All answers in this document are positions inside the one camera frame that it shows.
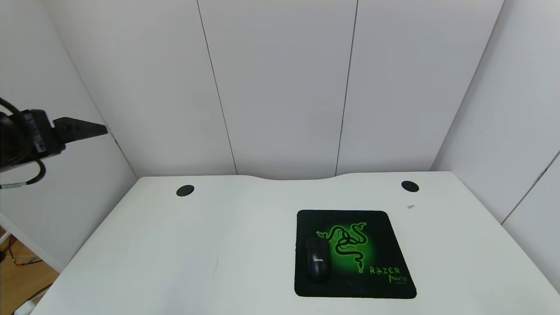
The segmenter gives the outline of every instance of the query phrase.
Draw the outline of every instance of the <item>white wall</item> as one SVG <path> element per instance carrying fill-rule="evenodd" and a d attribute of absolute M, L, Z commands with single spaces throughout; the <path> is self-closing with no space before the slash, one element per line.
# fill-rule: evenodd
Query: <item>white wall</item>
<path fill-rule="evenodd" d="M 335 174 L 356 0 L 202 0 L 239 174 Z"/>
<path fill-rule="evenodd" d="M 138 175 L 275 179 L 429 169 L 501 4 L 45 2 Z"/>
<path fill-rule="evenodd" d="M 560 157 L 503 223 L 560 293 Z"/>
<path fill-rule="evenodd" d="M 501 0 L 360 0 L 337 175 L 432 166 Z"/>
<path fill-rule="evenodd" d="M 502 222 L 560 148 L 560 2 L 506 0 L 432 169 Z"/>
<path fill-rule="evenodd" d="M 38 0 L 0 1 L 0 96 L 49 119 L 104 123 Z M 37 184 L 0 191 L 0 224 L 58 271 L 137 178 L 111 135 L 67 144 Z M 36 164 L 0 174 L 35 176 Z"/>
<path fill-rule="evenodd" d="M 138 176 L 235 174 L 196 0 L 48 0 Z"/>

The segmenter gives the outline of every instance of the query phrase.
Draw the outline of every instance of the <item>floor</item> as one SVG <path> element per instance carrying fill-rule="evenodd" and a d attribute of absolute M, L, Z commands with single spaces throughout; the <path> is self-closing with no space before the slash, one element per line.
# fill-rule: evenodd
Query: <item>floor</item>
<path fill-rule="evenodd" d="M 5 241 L 0 248 L 4 250 L 7 246 L 8 241 Z M 25 263 L 34 256 L 20 241 L 12 245 L 12 252 L 17 263 Z M 0 263 L 0 315 L 12 314 L 30 296 L 53 283 L 57 277 L 58 272 L 45 262 L 16 266 L 6 252 L 6 258 Z"/>

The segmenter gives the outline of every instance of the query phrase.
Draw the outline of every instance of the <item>black computer mouse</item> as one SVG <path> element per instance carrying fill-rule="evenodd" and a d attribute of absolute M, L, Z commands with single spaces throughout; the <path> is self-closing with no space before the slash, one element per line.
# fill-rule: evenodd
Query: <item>black computer mouse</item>
<path fill-rule="evenodd" d="M 326 281 L 330 275 L 329 241 L 321 237 L 307 239 L 307 275 L 313 282 Z"/>

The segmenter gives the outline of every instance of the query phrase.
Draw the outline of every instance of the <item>black cable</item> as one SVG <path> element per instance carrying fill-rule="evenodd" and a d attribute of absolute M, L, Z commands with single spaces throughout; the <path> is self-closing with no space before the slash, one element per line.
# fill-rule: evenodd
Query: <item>black cable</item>
<path fill-rule="evenodd" d="M 41 159 L 36 157 L 32 151 L 34 140 L 29 134 L 29 130 L 26 127 L 27 121 L 25 120 L 24 115 L 16 107 L 10 104 L 10 102 L 6 101 L 5 99 L 0 98 L 0 105 L 12 112 L 12 114 L 16 117 L 16 119 L 19 120 L 19 126 L 16 123 L 14 123 L 11 119 L 8 119 L 7 117 L 4 116 L 0 120 L 0 123 L 2 123 L 2 125 L 5 126 L 7 129 L 12 131 L 12 134 L 16 138 L 18 138 L 18 143 L 22 142 L 24 144 L 24 147 L 15 156 L 10 157 L 7 160 L 6 165 L 17 164 L 19 161 L 21 161 L 23 158 L 27 156 L 31 156 L 33 158 L 33 161 L 35 161 L 39 165 L 39 173 L 37 174 L 37 176 L 31 178 L 27 182 L 1 184 L 0 189 L 15 188 L 15 187 L 34 184 L 45 177 L 46 168 L 45 168 L 45 164 L 43 164 Z"/>
<path fill-rule="evenodd" d="M 17 129 L 17 131 L 19 133 L 19 136 L 22 136 L 21 138 L 26 139 L 24 141 L 25 147 L 16 156 L 8 160 L 7 164 L 12 165 L 21 161 L 23 158 L 29 155 L 31 149 L 33 148 L 33 139 L 29 135 L 29 131 L 26 128 L 27 122 L 25 121 L 24 115 L 15 106 L 10 104 L 10 102 L 3 98 L 0 98 L 0 105 L 11 111 L 12 114 L 14 114 L 14 116 L 17 118 L 17 120 L 19 120 L 20 127 Z"/>
<path fill-rule="evenodd" d="M 49 289 L 50 286 L 52 286 L 52 285 L 53 285 L 53 284 L 49 284 L 49 285 L 47 285 L 46 287 L 42 288 L 41 290 L 35 292 L 35 294 L 33 294 L 30 298 L 26 299 L 25 302 L 33 300 L 34 297 L 36 297 L 37 295 L 41 294 L 43 291 Z"/>
<path fill-rule="evenodd" d="M 34 263 L 38 263 L 38 262 L 43 262 L 43 260 L 38 260 L 38 261 L 32 261 L 32 262 L 28 262 L 28 263 L 17 263 L 16 259 L 13 256 L 12 253 L 12 245 L 16 242 L 15 241 L 15 237 L 13 237 L 13 235 L 10 235 L 10 239 L 8 240 L 8 253 L 10 253 L 10 257 L 12 258 L 12 262 L 14 265 L 16 266 L 27 266 L 27 265 L 33 265 Z"/>

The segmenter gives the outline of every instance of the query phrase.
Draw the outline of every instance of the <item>razer logo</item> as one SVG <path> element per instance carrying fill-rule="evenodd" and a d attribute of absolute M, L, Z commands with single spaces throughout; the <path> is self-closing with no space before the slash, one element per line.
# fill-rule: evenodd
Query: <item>razer logo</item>
<path fill-rule="evenodd" d="M 363 253 L 356 250 L 354 245 L 366 244 L 367 236 L 362 231 L 366 226 L 365 222 L 350 225 L 350 230 L 340 225 L 333 226 L 329 232 L 317 231 L 317 235 L 326 238 L 329 242 L 331 240 L 337 242 L 334 250 L 339 255 L 354 255 L 354 261 L 358 265 L 358 272 L 363 273 Z"/>

